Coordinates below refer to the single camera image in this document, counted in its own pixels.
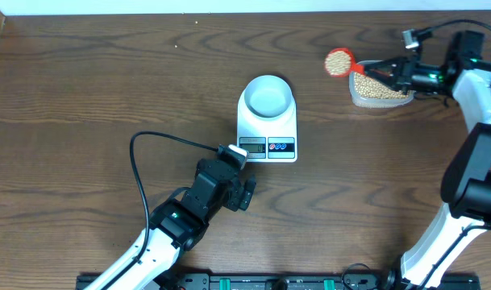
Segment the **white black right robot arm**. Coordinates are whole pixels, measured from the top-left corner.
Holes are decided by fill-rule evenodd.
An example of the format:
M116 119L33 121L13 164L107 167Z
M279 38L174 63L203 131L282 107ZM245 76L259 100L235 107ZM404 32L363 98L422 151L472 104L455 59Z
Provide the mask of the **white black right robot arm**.
M484 35L453 35L442 65L421 61L421 44L431 29L407 30L411 57L367 64L364 74L395 91L442 94L459 105L468 129L440 186L439 212L417 243L389 272L386 289L432 289L461 252L491 231L491 63L482 59Z

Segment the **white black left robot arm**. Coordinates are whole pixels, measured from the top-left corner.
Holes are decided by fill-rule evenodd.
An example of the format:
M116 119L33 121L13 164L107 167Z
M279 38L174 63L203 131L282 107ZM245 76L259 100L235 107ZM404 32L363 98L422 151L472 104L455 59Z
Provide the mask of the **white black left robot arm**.
M201 159L193 184L179 188L157 206L134 244L96 280L88 290L143 289L167 271L202 239L210 220L222 208L246 210L256 187L250 176L244 183L239 174L244 162Z

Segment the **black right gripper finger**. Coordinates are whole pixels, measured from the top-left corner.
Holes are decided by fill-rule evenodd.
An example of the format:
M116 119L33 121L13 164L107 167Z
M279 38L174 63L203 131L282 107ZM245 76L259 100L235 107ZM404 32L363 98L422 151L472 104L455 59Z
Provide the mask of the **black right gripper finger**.
M371 64L365 64L364 71L395 73L397 70L403 68L408 60L409 58L406 56L397 56L387 60L375 61Z
M390 76L379 72L366 72L365 75L380 82L384 86L390 88L392 91L401 91L403 93L408 93L409 89L406 85L403 85L397 80L395 76Z

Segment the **red measuring scoop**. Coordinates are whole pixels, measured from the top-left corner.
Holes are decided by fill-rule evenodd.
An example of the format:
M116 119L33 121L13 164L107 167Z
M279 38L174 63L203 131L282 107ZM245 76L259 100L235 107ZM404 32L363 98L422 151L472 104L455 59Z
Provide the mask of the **red measuring scoop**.
M365 77L391 77L393 74L381 67L379 60L357 62L348 48L335 48L331 50L325 60L324 69L331 77L348 77L353 73Z

